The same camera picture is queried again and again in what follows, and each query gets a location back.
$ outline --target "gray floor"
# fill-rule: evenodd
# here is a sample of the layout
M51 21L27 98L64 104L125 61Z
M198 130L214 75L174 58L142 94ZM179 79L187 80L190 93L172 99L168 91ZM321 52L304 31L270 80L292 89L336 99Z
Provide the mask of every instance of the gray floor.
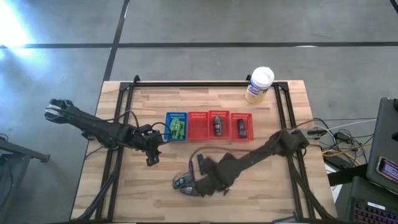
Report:
M0 44L112 43L122 4L0 2ZM397 21L388 0L132 0L120 42L398 41ZM51 98L68 98L94 113L109 53L0 49L0 133L51 153L48 164L30 164L6 223L68 220L87 142L76 128L44 120L44 108ZM242 80L265 65L279 80L305 80L314 116L369 118L381 97L398 96L397 55L398 47L119 49L110 79ZM348 127L354 135L373 128Z

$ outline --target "keyboard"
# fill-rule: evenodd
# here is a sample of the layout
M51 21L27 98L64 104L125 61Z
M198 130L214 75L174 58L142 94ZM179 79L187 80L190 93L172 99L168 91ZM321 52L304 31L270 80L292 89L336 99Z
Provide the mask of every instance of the keyboard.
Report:
M355 201L353 212L353 221L357 223L398 224L398 215L394 211L370 206L363 200Z

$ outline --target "wooden table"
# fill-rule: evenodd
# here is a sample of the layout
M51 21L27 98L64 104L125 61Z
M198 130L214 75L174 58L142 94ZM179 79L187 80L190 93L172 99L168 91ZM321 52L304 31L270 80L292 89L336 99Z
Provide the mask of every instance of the wooden table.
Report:
M119 83L104 83L96 114L98 117L107 119L114 116ZM312 119L304 82L297 80L288 83L297 124ZM271 134L280 130L274 91L268 91L261 104L252 105L245 100L245 90L243 87L135 87L131 109L137 114L141 125L164 121L168 111L229 110L252 113L254 140L171 142L160 146L160 162L152 167L146 166L144 153L125 149L114 222L266 222L291 216L294 200L287 161L279 156L270 157L242 172L226 196L214 194L205 198L189 197L172 188L173 177L188 169L188 157L196 148L223 146L231 149L256 149ZM132 116L129 123L135 125ZM311 127L312 123L302 126ZM157 128L161 132L164 130L162 126ZM97 142L91 142L87 153L98 146ZM336 216L321 152L316 147L307 149L304 159L311 190L329 213ZM221 159L224 152L213 150L203 154ZM106 151L103 150L92 154L85 161L73 218L78 217L98 193L105 157ZM307 214L301 191L300 196L304 214Z

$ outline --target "plastic basket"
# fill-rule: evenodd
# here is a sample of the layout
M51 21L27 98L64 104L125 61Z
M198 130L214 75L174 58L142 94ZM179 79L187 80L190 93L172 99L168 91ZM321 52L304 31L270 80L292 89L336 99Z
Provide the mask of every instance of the plastic basket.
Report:
M209 113L188 112L188 140L206 140L209 138Z
M215 135L214 130L214 117L220 116L221 118L221 136ZM231 138L231 124L229 120L229 111L209 111L209 138L210 139L230 139Z
M166 113L166 125L170 126L173 118L178 118L180 121L185 121L185 127L184 127L184 138L183 139L173 139L171 135L169 135L169 129L165 127L164 129L164 139L169 140L170 141L185 141L187 140L187 113L184 112L167 112Z
M238 120L243 119L246 138L239 138ZM231 139L233 141L252 141L254 139L251 113L231 113Z

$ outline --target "white cable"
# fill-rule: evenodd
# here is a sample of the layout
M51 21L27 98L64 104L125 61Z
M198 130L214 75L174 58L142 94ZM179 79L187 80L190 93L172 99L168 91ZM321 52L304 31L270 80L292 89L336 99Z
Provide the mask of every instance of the white cable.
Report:
M331 133L331 131L329 131L329 129L327 129L327 128L324 128L324 127L322 127L322 126L319 126L319 125L315 125L315 127L317 127L317 128L320 128L320 129L323 129L323 130L327 131L327 132L330 134L330 136L331 136L331 138L332 138L332 140L333 140L333 143L335 143L335 144L336 144L336 139L335 139L334 135Z
M343 125L339 125L339 126L336 126L336 127L333 127L333 128L329 128L328 131L336 129L336 128L342 128L342 127L349 126L349 125L361 124L361 123L371 122L371 121L375 121L375 120L377 120L377 119L371 119L371 120L367 120L367 121L358 121L358 122L353 122L353 123L349 123L349 124L343 124Z

